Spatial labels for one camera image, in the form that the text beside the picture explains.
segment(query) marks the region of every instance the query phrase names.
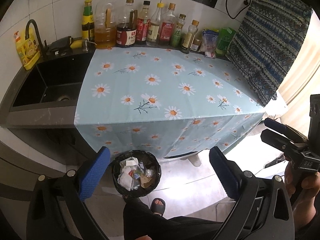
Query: blue patterned curtain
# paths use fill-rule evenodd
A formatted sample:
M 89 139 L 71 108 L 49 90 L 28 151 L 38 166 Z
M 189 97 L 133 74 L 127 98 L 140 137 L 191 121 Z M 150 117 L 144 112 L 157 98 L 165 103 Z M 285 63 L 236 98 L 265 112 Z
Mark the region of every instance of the blue patterned curtain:
M 227 58 L 265 106 L 297 57 L 312 8 L 300 0 L 252 0 Z

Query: black garbage bag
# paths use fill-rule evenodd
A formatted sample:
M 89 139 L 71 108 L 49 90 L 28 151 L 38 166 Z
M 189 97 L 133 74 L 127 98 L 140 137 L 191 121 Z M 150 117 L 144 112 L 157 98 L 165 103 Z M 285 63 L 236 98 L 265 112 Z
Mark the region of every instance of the black garbage bag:
M 138 189 L 128 191 L 118 183 L 118 177 L 121 173 L 120 162 L 130 157 L 136 157 L 139 162 L 143 162 L 143 165 L 146 169 L 154 168 L 155 170 L 154 181 L 149 187 L 147 188 L 139 187 Z M 161 166 L 158 163 L 156 157 L 154 157 L 154 155 L 149 152 L 140 151 L 140 150 L 127 151 L 127 152 L 121 153 L 118 157 L 116 157 L 115 160 L 110 165 L 112 168 L 113 183 L 115 184 L 116 190 L 122 195 L 131 196 L 135 198 L 146 196 L 151 191 L 153 191 L 160 182 Z

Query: slipper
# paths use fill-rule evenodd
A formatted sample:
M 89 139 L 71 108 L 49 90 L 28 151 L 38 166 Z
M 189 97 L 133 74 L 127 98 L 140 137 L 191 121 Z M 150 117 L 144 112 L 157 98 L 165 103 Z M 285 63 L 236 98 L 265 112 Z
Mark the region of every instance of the slipper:
M 156 200 L 160 200 L 163 203 L 163 205 L 156 204 L 155 203 Z M 165 210 L 165 202 L 164 202 L 164 200 L 161 199 L 161 198 L 155 198 L 151 203 L 150 210 L 151 210 L 152 213 L 156 212 L 156 213 L 161 214 L 161 216 L 163 216 L 164 210 Z

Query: yellow bottle cap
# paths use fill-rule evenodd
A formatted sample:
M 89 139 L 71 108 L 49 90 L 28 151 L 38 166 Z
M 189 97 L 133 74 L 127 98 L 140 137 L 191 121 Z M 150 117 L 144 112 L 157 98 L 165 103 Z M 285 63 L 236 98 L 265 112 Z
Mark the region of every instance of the yellow bottle cap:
M 198 25 L 199 25 L 199 22 L 196 21 L 196 20 L 193 20 L 191 24 L 192 24 L 192 25 L 195 25 L 195 26 L 198 26 Z

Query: glass bottle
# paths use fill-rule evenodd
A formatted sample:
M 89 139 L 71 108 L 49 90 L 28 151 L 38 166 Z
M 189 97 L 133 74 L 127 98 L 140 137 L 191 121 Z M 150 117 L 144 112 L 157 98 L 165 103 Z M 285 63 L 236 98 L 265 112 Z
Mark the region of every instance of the glass bottle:
M 179 15 L 179 19 L 177 20 L 176 27 L 174 28 L 173 34 L 171 36 L 171 46 L 177 47 L 180 43 L 181 39 L 181 31 L 185 24 L 186 16 L 184 14 Z
M 111 3 L 101 0 L 94 14 L 94 42 L 97 49 L 108 49 L 116 45 L 115 10 Z
M 84 1 L 81 28 L 82 39 L 87 41 L 94 41 L 94 20 L 92 12 L 92 0 Z
M 134 0 L 127 0 L 117 22 L 116 43 L 118 47 L 132 47 L 136 41 L 138 11 L 133 9 Z
M 147 45 L 148 46 L 155 46 L 158 32 L 159 32 L 159 26 L 161 21 L 161 9 L 164 7 L 164 3 L 158 3 L 157 9 L 153 16 L 151 17 L 149 28 L 148 28 L 148 35 L 147 35 Z
M 150 23 L 149 15 L 150 1 L 143 1 L 142 11 L 138 13 L 136 43 L 146 44 L 148 28 Z
M 168 12 L 163 15 L 161 28 L 159 29 L 159 45 L 169 45 L 173 27 L 176 23 L 176 17 L 173 14 L 175 7 L 176 5 L 174 3 L 170 3 Z
M 196 20 L 192 21 L 192 24 L 189 26 L 189 31 L 184 39 L 184 42 L 181 46 L 181 52 L 188 54 L 190 52 L 190 47 L 193 42 L 193 38 L 198 31 L 199 22 Z

